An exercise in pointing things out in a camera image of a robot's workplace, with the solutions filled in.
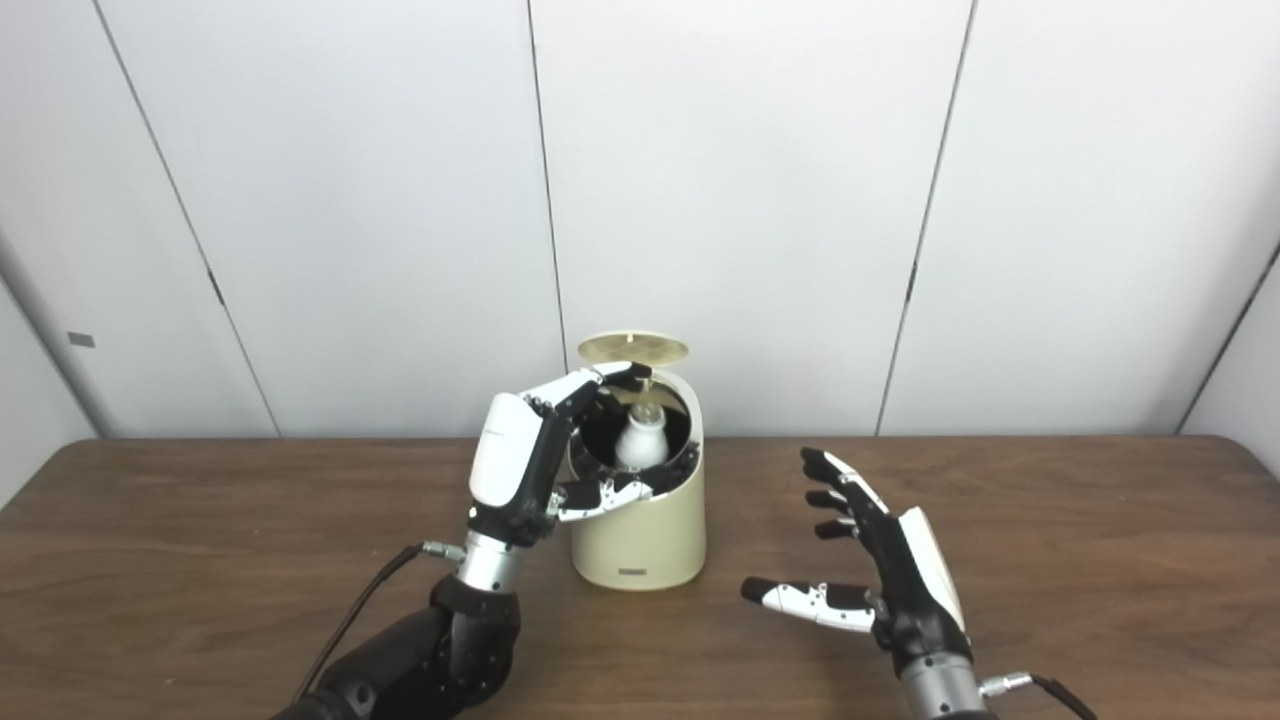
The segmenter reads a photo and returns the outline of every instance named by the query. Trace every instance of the robotic finger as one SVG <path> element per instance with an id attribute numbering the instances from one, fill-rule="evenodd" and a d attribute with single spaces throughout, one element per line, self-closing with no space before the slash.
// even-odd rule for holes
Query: robotic finger
<path id="1" fill-rule="evenodd" d="M 840 630 L 869 633 L 876 624 L 876 605 L 870 588 L 864 585 L 814 585 L 748 578 L 742 580 L 742 597 L 769 610 Z"/>

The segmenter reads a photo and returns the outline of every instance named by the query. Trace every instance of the open lid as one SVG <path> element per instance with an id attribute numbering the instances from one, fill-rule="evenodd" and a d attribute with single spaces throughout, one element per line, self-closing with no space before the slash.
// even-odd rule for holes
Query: open lid
<path id="1" fill-rule="evenodd" d="M 689 346 L 662 333 L 645 331 L 612 331 L 584 340 L 577 354 L 588 363 L 628 360 L 662 368 L 689 355 Z"/>

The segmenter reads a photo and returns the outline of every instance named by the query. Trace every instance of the wooden table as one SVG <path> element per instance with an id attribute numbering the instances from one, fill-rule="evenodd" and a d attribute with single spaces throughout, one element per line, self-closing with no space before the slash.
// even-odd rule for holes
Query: wooden table
<path id="1" fill-rule="evenodd" d="M 1105 719 L 1280 717 L 1280 486 L 1217 438 L 808 441 L 904 510 L 950 561 L 978 670 L 1055 675 Z M 466 717 L 905 717 L 869 638 L 739 598 L 744 575 L 867 582 L 820 543 L 803 439 L 708 447 L 710 548 L 694 583 L 581 580 L 568 532 L 521 577 L 503 692 Z M 471 441 L 74 445 L 0 512 L 0 716 L 266 717 L 388 553 L 460 541 Z M 416 609 L 411 564 L 352 630 Z M 1065 719 L 1043 696 L 1011 720 Z"/>

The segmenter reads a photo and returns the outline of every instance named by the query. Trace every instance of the white wall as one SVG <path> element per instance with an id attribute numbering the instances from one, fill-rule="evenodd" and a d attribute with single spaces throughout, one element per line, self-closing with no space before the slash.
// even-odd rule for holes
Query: white wall
<path id="1" fill-rule="evenodd" d="M 0 507 L 58 448 L 91 437 L 84 413 L 0 282 Z"/>
<path id="2" fill-rule="evenodd" d="M 0 265 L 104 432 L 275 434 L 93 4 L 0 4 Z"/>
<path id="3" fill-rule="evenodd" d="M 1229 437 L 1280 475 L 1280 277 L 1275 272 L 1253 299 L 1183 432 Z"/>
<path id="4" fill-rule="evenodd" d="M 983 0 L 882 432 L 1172 432 L 1280 237 L 1277 37 Z"/>
<path id="5" fill-rule="evenodd" d="M 712 433 L 874 432 L 969 3 L 531 12 L 570 356 L 666 332 Z"/>
<path id="6" fill-rule="evenodd" d="M 106 0 L 285 436 L 564 372 L 524 0 Z"/>
<path id="7" fill-rule="evenodd" d="M 716 434 L 1170 432 L 1280 237 L 1280 5 L 984 0 L 882 409 L 966 0 L 102 9 L 236 320 L 93 4 L 0 5 L 0 270 L 111 434 L 474 434 L 616 328 Z"/>

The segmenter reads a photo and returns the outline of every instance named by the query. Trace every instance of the small white bottle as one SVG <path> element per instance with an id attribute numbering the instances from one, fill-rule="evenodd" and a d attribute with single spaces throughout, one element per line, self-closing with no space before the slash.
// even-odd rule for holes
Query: small white bottle
<path id="1" fill-rule="evenodd" d="M 637 402 L 627 413 L 627 427 L 614 447 L 614 466 L 639 473 L 667 461 L 667 414 L 657 402 Z"/>

